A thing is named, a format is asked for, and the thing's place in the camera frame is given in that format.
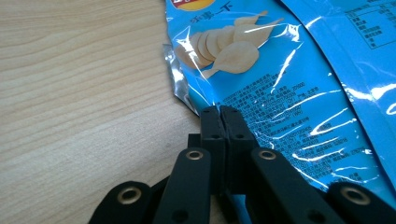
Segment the nutrition label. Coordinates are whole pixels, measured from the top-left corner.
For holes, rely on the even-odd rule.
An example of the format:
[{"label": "nutrition label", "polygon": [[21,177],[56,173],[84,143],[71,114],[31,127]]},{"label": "nutrition label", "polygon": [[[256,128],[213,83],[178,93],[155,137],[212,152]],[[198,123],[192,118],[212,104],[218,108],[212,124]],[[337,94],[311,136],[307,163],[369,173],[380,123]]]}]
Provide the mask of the nutrition label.
[{"label": "nutrition label", "polygon": [[[318,183],[325,176],[329,182],[346,178],[361,182],[358,172],[337,176],[333,164],[362,153],[364,146],[347,147],[350,139],[338,133],[331,120],[315,126],[309,116],[310,108],[304,106],[315,104],[308,101],[323,94],[320,86],[300,81],[274,89],[277,78],[278,74],[264,75],[222,103],[241,110],[260,145],[281,151],[308,182]],[[326,190],[327,184],[317,187]]]},{"label": "nutrition label", "polygon": [[396,1],[368,0],[370,4],[346,12],[346,16],[371,49],[396,41]]}]

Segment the wood grain surface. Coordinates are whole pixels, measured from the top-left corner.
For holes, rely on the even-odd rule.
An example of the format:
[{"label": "wood grain surface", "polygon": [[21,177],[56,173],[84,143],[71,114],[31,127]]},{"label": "wood grain surface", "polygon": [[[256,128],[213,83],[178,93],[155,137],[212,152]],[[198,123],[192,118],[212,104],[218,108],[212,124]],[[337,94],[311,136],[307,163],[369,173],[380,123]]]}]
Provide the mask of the wood grain surface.
[{"label": "wood grain surface", "polygon": [[170,174],[199,119],[171,90],[164,13],[162,0],[0,2],[0,223],[87,223],[118,184]]}]

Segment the plastic packaging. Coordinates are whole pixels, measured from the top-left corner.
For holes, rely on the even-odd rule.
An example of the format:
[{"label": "plastic packaging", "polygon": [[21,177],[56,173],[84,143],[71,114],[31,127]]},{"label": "plastic packaging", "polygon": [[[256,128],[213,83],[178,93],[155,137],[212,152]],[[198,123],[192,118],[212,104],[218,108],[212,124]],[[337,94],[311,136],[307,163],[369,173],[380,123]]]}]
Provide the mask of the plastic packaging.
[{"label": "plastic packaging", "polygon": [[396,1],[283,2],[323,50],[396,187]]},{"label": "plastic packaging", "polygon": [[[238,108],[260,145],[281,151],[312,186],[326,191],[332,182],[350,181],[396,207],[394,188],[334,71],[277,1],[167,0],[166,19],[172,47],[165,58],[176,95],[192,110]],[[230,41],[224,33],[232,29]],[[213,36],[226,43],[209,50]],[[256,47],[257,59],[245,42]]]}]

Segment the blue chip bag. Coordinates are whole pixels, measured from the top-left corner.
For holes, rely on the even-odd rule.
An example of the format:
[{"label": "blue chip bag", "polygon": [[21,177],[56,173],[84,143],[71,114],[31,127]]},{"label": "blue chip bag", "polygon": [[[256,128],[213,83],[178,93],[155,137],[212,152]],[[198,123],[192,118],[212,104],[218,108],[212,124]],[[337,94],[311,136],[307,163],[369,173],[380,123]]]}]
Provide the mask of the blue chip bag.
[{"label": "blue chip bag", "polygon": [[260,145],[281,151],[312,186],[349,181],[396,207],[338,69],[306,23],[270,0],[166,0],[166,19],[175,95],[191,110],[233,106]]},{"label": "blue chip bag", "polygon": [[395,187],[396,1],[283,2],[323,50]]}]

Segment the crinkled plastic wrapper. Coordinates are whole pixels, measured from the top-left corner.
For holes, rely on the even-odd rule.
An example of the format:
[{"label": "crinkled plastic wrapper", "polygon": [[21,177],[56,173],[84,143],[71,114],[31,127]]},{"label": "crinkled plastic wrapper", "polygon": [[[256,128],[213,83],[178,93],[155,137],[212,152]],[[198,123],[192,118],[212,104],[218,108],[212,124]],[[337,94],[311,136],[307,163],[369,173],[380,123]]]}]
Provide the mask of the crinkled plastic wrapper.
[{"label": "crinkled plastic wrapper", "polygon": [[283,2],[323,50],[395,187],[396,1]]},{"label": "crinkled plastic wrapper", "polygon": [[281,151],[312,186],[350,181],[396,207],[343,86],[279,2],[167,0],[166,19],[175,95],[192,111],[233,106],[260,145]]}]

